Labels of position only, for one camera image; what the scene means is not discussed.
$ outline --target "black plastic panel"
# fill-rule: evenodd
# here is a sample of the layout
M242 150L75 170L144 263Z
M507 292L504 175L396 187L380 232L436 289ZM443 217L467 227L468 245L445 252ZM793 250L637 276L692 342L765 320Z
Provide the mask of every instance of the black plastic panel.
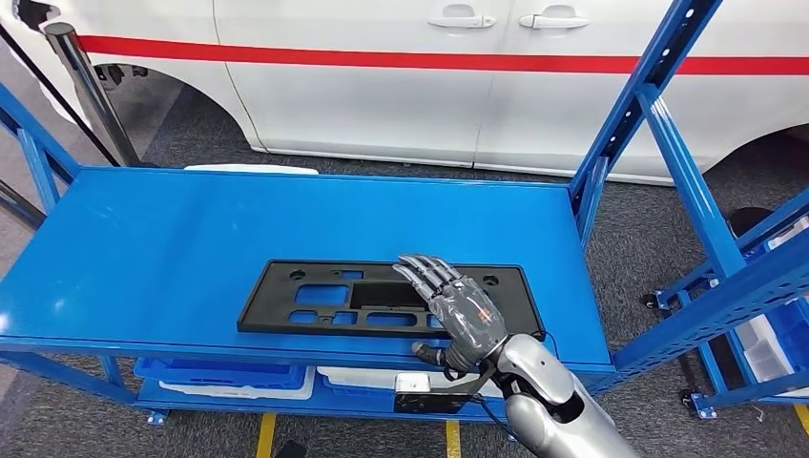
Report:
M519 266L459 265L486 290L509 333L543 331ZM239 331L446 338L413 287L382 262L267 262Z

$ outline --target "car door handle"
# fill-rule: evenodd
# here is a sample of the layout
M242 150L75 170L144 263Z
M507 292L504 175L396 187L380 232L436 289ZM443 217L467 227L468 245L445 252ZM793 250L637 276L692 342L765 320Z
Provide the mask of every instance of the car door handle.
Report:
M494 25L491 16L432 17L427 22L438 27L456 27L461 29L486 29Z
M542 14L529 14L520 18L520 25L531 29L576 29L588 25L584 17L548 17Z

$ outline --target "red stripe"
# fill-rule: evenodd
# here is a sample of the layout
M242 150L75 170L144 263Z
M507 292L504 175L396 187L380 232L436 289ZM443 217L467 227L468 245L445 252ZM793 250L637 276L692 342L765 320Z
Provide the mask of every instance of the red stripe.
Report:
M496 72L631 73L637 56L317 51L82 36L86 52L262 64ZM687 57L680 74L809 74L809 57Z

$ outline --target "robotic arm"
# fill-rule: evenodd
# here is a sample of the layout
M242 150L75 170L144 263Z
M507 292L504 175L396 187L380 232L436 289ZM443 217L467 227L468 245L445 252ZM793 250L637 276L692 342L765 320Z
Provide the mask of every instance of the robotic arm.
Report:
M475 365L503 391L508 424L526 448L549 458L638 455L578 378L542 343L510 336L500 311L475 280L436 258L401 256L393 268L427 302L452 343L413 350L422 361L466 374Z

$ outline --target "yellow floor marking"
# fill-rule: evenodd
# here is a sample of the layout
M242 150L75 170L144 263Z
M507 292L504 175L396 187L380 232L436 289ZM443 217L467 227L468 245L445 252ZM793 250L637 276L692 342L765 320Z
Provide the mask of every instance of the yellow floor marking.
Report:
M800 423L803 425L803 430L809 434L809 408L804 404L795 404L795 413L797 413Z
M446 458L461 458L461 425L446 421Z
M256 449L256 458L270 458L273 451L273 434L276 432L276 414L265 413L261 417L261 430L259 432L259 447Z

